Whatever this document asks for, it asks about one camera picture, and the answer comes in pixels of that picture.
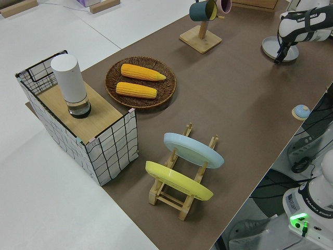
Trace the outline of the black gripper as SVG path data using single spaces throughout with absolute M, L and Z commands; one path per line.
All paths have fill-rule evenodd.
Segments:
M 292 43 L 282 40 L 279 45 L 280 45 L 280 48 L 277 52 L 278 53 L 277 57 L 274 60 L 275 64 L 280 64 L 282 61 L 284 61 L 284 59 L 288 55 L 288 51 L 289 51 Z

